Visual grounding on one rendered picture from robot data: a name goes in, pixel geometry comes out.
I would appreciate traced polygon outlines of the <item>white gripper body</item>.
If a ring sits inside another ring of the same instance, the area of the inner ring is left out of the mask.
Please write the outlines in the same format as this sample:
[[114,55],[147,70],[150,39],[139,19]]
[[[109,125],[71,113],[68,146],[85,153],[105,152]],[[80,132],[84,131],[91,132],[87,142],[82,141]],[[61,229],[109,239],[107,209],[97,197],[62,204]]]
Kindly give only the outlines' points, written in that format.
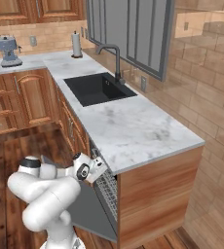
[[96,166],[93,170],[90,171],[87,177],[87,181],[91,184],[94,183],[106,170],[107,166],[105,164]]

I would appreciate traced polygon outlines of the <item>grey dishwasher door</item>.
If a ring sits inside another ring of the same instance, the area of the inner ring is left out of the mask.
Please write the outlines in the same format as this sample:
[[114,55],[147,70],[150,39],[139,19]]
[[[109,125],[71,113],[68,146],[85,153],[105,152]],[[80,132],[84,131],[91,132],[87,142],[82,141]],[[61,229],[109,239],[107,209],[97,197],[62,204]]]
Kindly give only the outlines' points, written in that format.
[[114,219],[96,183],[87,181],[90,171],[105,162],[101,157],[91,159],[83,153],[77,153],[73,162],[73,166],[57,170],[61,176],[73,172],[81,186],[81,193],[76,201],[67,208],[72,215],[73,225],[117,242],[117,219]]

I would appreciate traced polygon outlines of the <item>wooden sink base cupboards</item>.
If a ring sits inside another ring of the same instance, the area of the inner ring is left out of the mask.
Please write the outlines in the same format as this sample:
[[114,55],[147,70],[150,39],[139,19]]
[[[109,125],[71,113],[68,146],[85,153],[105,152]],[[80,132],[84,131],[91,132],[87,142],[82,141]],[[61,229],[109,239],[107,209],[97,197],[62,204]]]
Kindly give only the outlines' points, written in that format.
[[89,156],[91,154],[89,136],[59,86],[56,86],[56,99],[59,124],[72,154],[81,152]]

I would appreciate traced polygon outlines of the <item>wooden counter end panel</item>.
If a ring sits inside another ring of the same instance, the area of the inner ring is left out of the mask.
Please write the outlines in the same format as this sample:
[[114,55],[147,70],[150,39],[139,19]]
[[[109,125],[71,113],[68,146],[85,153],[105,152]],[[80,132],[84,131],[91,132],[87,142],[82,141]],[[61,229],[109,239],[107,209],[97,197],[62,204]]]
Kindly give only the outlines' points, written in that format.
[[201,147],[117,176],[117,249],[136,249],[184,222]]

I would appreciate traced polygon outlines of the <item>black sink basin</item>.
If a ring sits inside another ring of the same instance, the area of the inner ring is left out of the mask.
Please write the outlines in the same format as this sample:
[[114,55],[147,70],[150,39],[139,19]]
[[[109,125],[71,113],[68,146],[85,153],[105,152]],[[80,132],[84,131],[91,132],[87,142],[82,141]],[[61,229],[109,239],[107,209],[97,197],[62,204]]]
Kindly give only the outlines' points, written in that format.
[[109,73],[68,78],[64,82],[83,107],[136,96]]

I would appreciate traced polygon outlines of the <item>wooden base cupboards with drawers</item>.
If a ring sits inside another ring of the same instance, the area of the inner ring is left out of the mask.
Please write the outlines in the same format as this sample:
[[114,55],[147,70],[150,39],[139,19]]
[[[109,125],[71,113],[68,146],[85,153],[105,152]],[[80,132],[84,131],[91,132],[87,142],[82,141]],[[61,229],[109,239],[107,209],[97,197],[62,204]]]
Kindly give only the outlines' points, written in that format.
[[53,122],[56,89],[47,69],[0,75],[0,134]]

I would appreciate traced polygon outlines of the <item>dark grey tap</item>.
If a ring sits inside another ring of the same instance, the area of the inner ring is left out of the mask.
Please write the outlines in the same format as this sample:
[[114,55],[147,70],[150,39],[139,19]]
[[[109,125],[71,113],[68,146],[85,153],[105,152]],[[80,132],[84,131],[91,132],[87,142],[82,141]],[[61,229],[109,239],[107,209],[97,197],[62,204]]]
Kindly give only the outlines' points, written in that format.
[[101,44],[97,47],[96,53],[100,54],[100,52],[103,49],[114,49],[116,52],[116,71],[115,71],[115,81],[116,83],[119,83],[121,85],[125,84],[125,80],[121,76],[121,71],[120,71],[120,49],[116,45],[112,44]]

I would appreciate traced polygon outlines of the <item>white paper towel roll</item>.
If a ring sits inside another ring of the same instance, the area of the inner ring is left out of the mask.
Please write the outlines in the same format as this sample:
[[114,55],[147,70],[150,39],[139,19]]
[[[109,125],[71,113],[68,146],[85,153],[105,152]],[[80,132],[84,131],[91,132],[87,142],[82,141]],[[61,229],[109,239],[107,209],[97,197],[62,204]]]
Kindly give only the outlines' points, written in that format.
[[77,31],[74,31],[71,34],[72,39],[72,48],[73,48],[73,57],[79,58],[82,57],[82,49],[81,49],[81,42],[80,42],[80,34]]

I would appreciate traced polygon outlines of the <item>grey framed window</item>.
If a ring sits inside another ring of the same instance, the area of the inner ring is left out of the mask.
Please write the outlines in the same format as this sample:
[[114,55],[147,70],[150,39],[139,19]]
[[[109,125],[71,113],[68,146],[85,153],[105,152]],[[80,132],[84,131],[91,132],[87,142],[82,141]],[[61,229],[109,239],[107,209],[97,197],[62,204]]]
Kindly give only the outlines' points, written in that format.
[[159,81],[167,74],[174,0],[86,0],[89,40]]

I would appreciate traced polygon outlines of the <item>grey coffee machine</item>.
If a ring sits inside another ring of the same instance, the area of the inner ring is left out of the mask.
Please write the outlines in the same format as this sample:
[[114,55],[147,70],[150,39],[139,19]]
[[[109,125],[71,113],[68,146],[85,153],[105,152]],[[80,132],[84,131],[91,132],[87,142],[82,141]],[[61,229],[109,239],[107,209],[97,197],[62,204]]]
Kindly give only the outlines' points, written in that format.
[[12,67],[22,65],[22,61],[15,55],[18,48],[16,38],[9,35],[0,36],[0,52],[3,53],[2,67]]

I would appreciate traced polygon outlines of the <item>wooden wall cupboards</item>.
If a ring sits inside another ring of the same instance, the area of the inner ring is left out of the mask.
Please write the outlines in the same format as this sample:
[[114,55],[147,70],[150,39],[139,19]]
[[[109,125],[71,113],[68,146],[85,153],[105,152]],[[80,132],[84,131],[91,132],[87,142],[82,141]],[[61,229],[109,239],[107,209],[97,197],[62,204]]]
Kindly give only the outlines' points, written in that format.
[[0,26],[83,18],[83,0],[0,0]]

